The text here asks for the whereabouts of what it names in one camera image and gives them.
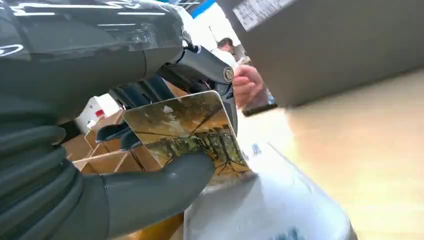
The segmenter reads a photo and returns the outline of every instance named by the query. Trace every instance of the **person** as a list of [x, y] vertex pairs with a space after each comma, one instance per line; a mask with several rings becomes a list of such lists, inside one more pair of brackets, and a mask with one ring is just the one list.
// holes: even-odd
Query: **person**
[[232, 88], [235, 104], [241, 109], [252, 101], [264, 102], [263, 99], [267, 99], [264, 80], [253, 66], [240, 65], [235, 68]]
[[211, 51], [221, 61], [228, 64], [230, 67], [235, 69], [237, 67], [236, 59], [234, 58], [234, 45], [233, 40], [226, 37], [218, 42], [218, 47]]

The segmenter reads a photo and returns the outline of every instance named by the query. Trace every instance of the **dark gray panel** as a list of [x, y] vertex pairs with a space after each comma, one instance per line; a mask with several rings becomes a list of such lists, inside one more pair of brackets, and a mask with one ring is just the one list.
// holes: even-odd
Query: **dark gray panel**
[[246, 32], [218, 0], [282, 106], [299, 105], [424, 64], [424, 1], [297, 0]]

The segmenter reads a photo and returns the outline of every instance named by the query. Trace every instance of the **white container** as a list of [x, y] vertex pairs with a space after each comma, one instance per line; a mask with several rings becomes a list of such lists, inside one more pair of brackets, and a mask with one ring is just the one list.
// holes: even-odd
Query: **white container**
[[184, 240], [355, 240], [342, 208], [270, 144], [243, 148], [258, 176], [200, 196]]

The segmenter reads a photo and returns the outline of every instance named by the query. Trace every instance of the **card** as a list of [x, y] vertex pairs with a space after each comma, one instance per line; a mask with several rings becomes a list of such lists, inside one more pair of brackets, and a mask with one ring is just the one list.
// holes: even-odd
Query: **card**
[[123, 118], [162, 167], [175, 157], [201, 151], [216, 168], [210, 185], [251, 173], [216, 91], [130, 109]]

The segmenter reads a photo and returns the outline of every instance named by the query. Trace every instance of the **blue stripe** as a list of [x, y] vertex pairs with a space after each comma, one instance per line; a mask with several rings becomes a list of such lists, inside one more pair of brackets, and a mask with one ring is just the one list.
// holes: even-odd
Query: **blue stripe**
[[200, 4], [200, 6], [196, 7], [196, 9], [191, 13], [191, 16], [193, 18], [196, 18], [200, 14], [202, 14], [204, 11], [206, 11], [208, 8], [212, 6], [212, 4], [215, 3], [215, 0], [206, 0], [204, 3]]

